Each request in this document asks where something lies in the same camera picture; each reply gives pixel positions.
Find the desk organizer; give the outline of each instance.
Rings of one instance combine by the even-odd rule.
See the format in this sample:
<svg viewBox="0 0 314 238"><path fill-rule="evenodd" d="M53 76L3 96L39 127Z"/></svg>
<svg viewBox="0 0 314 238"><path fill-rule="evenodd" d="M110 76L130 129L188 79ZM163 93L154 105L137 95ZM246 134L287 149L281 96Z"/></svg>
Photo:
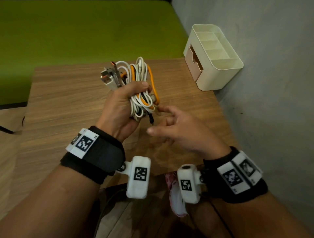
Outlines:
<svg viewBox="0 0 314 238"><path fill-rule="evenodd" d="M202 91L222 89L243 68L242 60L216 25L193 25L183 53Z"/></svg>

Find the qr code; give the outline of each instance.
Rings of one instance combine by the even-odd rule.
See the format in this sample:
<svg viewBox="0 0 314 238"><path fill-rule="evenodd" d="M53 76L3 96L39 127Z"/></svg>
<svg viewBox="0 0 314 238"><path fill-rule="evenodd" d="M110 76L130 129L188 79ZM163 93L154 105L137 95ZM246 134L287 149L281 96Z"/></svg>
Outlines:
<svg viewBox="0 0 314 238"><path fill-rule="evenodd" d="M77 136L72 140L71 144L74 145L81 135L82 134L78 133Z"/></svg>
<svg viewBox="0 0 314 238"><path fill-rule="evenodd" d="M134 180L146 181L147 168L135 167Z"/></svg>
<svg viewBox="0 0 314 238"><path fill-rule="evenodd" d="M192 191L191 181L180 179L182 190Z"/></svg>
<svg viewBox="0 0 314 238"><path fill-rule="evenodd" d="M223 176L226 178L231 187L243 182L234 169L225 172Z"/></svg>
<svg viewBox="0 0 314 238"><path fill-rule="evenodd" d="M94 141L92 139L88 138L87 136L83 136L75 146L85 152L93 142Z"/></svg>
<svg viewBox="0 0 314 238"><path fill-rule="evenodd" d="M243 160L239 166L243 169L248 177L251 177L251 175L256 171L255 166L248 159Z"/></svg>

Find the wall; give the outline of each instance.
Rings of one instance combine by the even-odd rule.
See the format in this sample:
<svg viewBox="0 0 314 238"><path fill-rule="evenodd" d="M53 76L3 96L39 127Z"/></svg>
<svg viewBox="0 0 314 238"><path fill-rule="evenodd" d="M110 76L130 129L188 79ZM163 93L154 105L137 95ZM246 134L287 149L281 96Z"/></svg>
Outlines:
<svg viewBox="0 0 314 238"><path fill-rule="evenodd" d="M217 99L272 193L314 233L314 1L173 0L186 32L218 25L244 68Z"/></svg>

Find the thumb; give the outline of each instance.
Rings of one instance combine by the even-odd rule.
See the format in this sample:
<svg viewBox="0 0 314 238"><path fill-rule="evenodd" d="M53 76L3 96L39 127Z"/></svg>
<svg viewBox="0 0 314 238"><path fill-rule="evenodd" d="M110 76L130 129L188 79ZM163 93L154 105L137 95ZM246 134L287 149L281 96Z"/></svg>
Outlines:
<svg viewBox="0 0 314 238"><path fill-rule="evenodd" d="M176 139L177 137L175 125L150 127L147 129L147 134L150 136L168 137L170 139Z"/></svg>
<svg viewBox="0 0 314 238"><path fill-rule="evenodd" d="M144 81L132 81L127 85L124 85L123 87L119 88L120 93L125 97L132 97L135 94L144 92L148 89L149 84Z"/></svg>

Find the wooden tabletop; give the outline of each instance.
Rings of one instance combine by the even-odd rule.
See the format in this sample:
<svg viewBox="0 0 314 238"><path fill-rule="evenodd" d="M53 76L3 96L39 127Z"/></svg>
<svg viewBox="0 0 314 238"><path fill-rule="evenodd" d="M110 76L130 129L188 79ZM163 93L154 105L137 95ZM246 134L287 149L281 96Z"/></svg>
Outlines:
<svg viewBox="0 0 314 238"><path fill-rule="evenodd" d="M198 89L184 58L147 60L161 104L176 105L203 120L228 145L236 145L230 127L212 91ZM109 63L41 67L35 70L25 117L22 142L17 156L8 209L20 202L58 164L65 147L81 128L94 125L108 88L100 71ZM157 124L162 117L154 115ZM126 160L140 155L151 158L151 176L177 170L182 164L202 159L174 144L147 135L144 118L123 144ZM107 177L102 187L126 183L126 175Z"/></svg>

